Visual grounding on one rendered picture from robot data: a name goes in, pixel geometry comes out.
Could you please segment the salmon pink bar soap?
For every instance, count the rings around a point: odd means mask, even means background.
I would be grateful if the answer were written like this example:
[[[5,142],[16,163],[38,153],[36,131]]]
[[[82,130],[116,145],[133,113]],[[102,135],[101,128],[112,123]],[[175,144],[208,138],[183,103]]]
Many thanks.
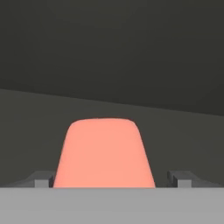
[[[122,118],[73,122],[53,186],[153,188],[154,178],[136,124]]]

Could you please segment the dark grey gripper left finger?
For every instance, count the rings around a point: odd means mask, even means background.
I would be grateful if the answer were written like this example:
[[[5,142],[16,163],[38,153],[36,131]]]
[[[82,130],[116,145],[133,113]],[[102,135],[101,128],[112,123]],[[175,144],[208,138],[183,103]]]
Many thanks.
[[[6,185],[6,187],[51,188],[55,177],[54,171],[35,171],[28,178]]]

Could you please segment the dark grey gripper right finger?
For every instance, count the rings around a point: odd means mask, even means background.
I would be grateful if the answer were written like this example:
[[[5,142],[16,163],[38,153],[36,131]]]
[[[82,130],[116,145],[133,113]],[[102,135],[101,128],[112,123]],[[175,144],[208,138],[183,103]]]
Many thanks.
[[[168,187],[178,188],[202,188],[202,187],[221,187],[221,185],[212,183],[196,176],[190,171],[168,171]]]

